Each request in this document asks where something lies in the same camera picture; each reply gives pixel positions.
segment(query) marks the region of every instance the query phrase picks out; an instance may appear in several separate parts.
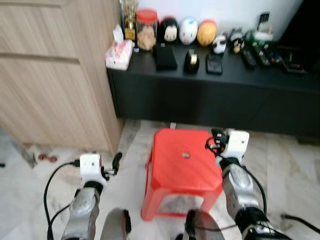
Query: black shelf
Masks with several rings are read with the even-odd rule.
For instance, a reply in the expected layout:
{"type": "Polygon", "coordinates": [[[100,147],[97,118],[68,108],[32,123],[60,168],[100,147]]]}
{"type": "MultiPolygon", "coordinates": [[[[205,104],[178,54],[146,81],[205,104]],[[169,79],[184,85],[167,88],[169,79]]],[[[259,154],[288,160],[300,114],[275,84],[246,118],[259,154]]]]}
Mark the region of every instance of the black shelf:
{"type": "Polygon", "coordinates": [[[119,118],[239,128],[320,137],[320,76],[278,67],[247,69],[225,52],[223,74],[206,73],[210,48],[173,44],[177,70],[157,71],[150,52],[133,53],[127,71],[108,69],[119,118]],[[188,49],[200,58],[195,75],[183,72],[188,49]]]}

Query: black cord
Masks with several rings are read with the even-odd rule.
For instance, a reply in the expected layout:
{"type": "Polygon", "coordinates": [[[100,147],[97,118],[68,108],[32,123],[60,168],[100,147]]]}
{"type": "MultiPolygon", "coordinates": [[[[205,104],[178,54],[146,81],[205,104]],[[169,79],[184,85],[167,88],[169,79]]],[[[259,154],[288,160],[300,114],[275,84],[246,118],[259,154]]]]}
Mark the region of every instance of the black cord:
{"type": "Polygon", "coordinates": [[[62,209],[60,209],[60,210],[53,216],[53,218],[51,219],[51,221],[49,222],[48,231],[46,232],[46,238],[47,238],[47,240],[54,240],[54,235],[53,235],[53,232],[52,232],[52,224],[54,223],[54,220],[56,219],[56,217],[57,217],[62,211],[64,211],[65,209],[67,209],[69,206],[70,206],[70,204],[68,204],[67,206],[65,206],[65,207],[63,207],[62,209]]]}
{"type": "Polygon", "coordinates": [[[262,202],[263,202],[263,213],[265,215],[267,215],[267,198],[266,198],[266,193],[264,191],[264,188],[262,187],[262,185],[260,184],[260,182],[258,181],[258,179],[256,179],[256,177],[247,169],[245,168],[244,166],[241,166],[240,167],[246,171],[247,174],[249,174],[251,176],[251,178],[255,181],[255,183],[258,185],[259,189],[260,189],[260,192],[261,192],[261,195],[262,195],[262,202]]]}
{"type": "Polygon", "coordinates": [[[274,231],[275,233],[277,234],[280,234],[282,237],[284,237],[286,240],[292,240],[292,238],[288,237],[287,235],[285,235],[284,233],[282,233],[281,231],[279,230],[276,230],[274,228],[271,228],[269,226],[266,226],[266,225],[263,225],[263,224],[257,224],[258,226],[262,226],[262,227],[265,227],[265,228],[268,228],[269,230],[272,230],[274,231]]]}
{"type": "Polygon", "coordinates": [[[307,226],[308,228],[312,229],[316,233],[320,234],[320,229],[319,228],[315,227],[314,225],[312,225],[311,223],[307,222],[306,220],[304,220],[304,219],[302,219],[300,217],[292,216],[292,215],[288,215],[288,214],[282,214],[281,218],[298,221],[298,222],[302,223],[303,225],[307,226]]]}
{"type": "Polygon", "coordinates": [[[54,175],[56,174],[56,172],[57,172],[59,169],[61,169],[62,167],[67,166],[67,165],[73,165],[73,166],[75,166],[75,167],[80,167],[80,160],[79,160],[79,159],[76,159],[75,161],[66,162],[66,163],[63,163],[63,164],[61,164],[60,166],[58,166],[58,167],[53,171],[53,173],[51,174],[48,182],[46,183],[45,189],[44,189],[43,205],[44,205],[44,211],[45,211],[45,216],[46,216],[46,220],[47,220],[47,222],[48,222],[48,225],[50,224],[50,216],[49,216],[49,211],[48,211],[48,206],[47,206],[47,194],[48,194],[49,184],[50,184],[52,178],[54,177],[54,175]]]}
{"type": "Polygon", "coordinates": [[[234,227],[237,227],[237,225],[230,225],[230,226],[225,226],[222,228],[207,228],[207,227],[203,227],[203,226],[194,226],[195,229],[206,230],[209,232],[221,232],[223,230],[231,229],[234,227]]]}
{"type": "Polygon", "coordinates": [[[64,166],[67,166],[67,165],[73,165],[73,164],[74,164],[74,162],[73,162],[73,161],[70,161],[70,162],[66,162],[66,163],[58,166],[58,167],[54,170],[54,172],[51,174],[48,182],[46,183],[46,186],[45,186],[45,189],[44,189],[44,194],[43,194],[43,204],[44,204],[44,211],[45,211],[45,216],[46,216],[46,220],[47,220],[48,224],[50,223],[50,216],[49,216],[49,211],[48,211],[48,206],[47,206],[47,194],[48,194],[49,184],[50,184],[52,178],[54,177],[54,175],[56,174],[56,172],[57,172],[60,168],[62,168],[62,167],[64,167],[64,166]]]}

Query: white wall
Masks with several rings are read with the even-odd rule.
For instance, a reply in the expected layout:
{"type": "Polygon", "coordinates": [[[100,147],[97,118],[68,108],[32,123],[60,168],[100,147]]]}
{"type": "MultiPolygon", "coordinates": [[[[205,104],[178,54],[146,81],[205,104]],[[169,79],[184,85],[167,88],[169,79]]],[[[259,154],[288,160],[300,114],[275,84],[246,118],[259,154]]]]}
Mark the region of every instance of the white wall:
{"type": "Polygon", "coordinates": [[[270,12],[274,39],[278,40],[303,0],[139,0],[139,8],[153,8],[161,20],[172,15],[181,21],[186,16],[213,19],[218,32],[242,27],[244,31],[256,29],[262,12],[270,12]]]}

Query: figurine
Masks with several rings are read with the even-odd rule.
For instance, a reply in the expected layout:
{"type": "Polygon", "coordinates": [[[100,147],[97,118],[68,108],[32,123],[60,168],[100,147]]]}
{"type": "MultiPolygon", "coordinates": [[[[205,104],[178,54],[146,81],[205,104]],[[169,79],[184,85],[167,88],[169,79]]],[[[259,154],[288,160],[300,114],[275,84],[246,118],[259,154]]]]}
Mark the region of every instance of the figurine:
{"type": "Polygon", "coordinates": [[[223,55],[227,46],[227,33],[215,37],[212,43],[212,51],[215,54],[223,55]]]}
{"type": "Polygon", "coordinates": [[[242,29],[232,29],[229,42],[231,43],[232,50],[235,54],[238,54],[245,46],[244,35],[242,29]]]}
{"type": "Polygon", "coordinates": [[[158,36],[161,41],[174,42],[178,36],[178,22],[173,17],[166,17],[160,23],[158,36]]]}
{"type": "Polygon", "coordinates": [[[217,34],[217,25],[215,21],[207,19],[200,24],[198,33],[196,35],[196,39],[198,40],[198,43],[202,47],[206,47],[212,44],[216,34],[217,34]]]}
{"type": "Polygon", "coordinates": [[[238,54],[241,49],[243,49],[245,47],[245,40],[243,38],[237,38],[236,40],[234,40],[233,42],[233,52],[235,54],[238,54]]]}
{"type": "Polygon", "coordinates": [[[186,17],[180,24],[179,38],[184,45],[191,44],[197,36],[198,23],[193,17],[186,17]]]}

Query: white tile floor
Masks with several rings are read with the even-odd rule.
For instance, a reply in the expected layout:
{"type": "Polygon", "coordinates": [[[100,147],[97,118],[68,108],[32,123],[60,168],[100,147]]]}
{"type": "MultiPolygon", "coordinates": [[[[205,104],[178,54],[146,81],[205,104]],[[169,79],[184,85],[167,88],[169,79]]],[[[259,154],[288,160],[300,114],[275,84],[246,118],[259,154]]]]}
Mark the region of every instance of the white tile floor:
{"type": "MultiPolygon", "coordinates": [[[[118,175],[109,181],[108,187],[102,192],[95,240],[100,239],[105,218],[115,207],[129,210],[131,240],[172,240],[183,231],[183,219],[157,217],[152,222],[144,222],[140,217],[145,190],[145,163],[153,135],[163,127],[166,127],[164,123],[127,121],[119,146],[124,156],[118,175]]],[[[181,124],[177,127],[195,128],[181,124]]],[[[58,156],[56,163],[43,161],[30,168],[13,147],[11,138],[0,129],[0,163],[6,163],[5,168],[0,168],[0,239],[46,239],[47,223],[43,209],[46,182],[53,169],[77,158],[81,152],[81,149],[55,148],[51,153],[58,156]]],[[[110,166],[111,156],[102,156],[105,165],[110,166]]],[[[280,220],[280,214],[286,212],[320,227],[320,147],[300,145],[290,136],[252,132],[244,163],[261,181],[267,193],[268,217],[272,223],[293,240],[320,239],[317,233],[300,223],[280,220]]],[[[48,193],[51,216],[73,199],[75,190],[80,186],[79,176],[78,168],[67,166],[54,177],[48,193]]],[[[175,202],[175,208],[199,205],[197,201],[182,202],[175,202]]],[[[233,224],[226,210],[224,194],[219,197],[210,214],[220,227],[233,224]]],[[[55,239],[62,236],[68,218],[69,213],[65,211],[56,219],[53,226],[55,239]]],[[[236,228],[226,230],[223,234],[226,240],[241,239],[236,228]]]]}

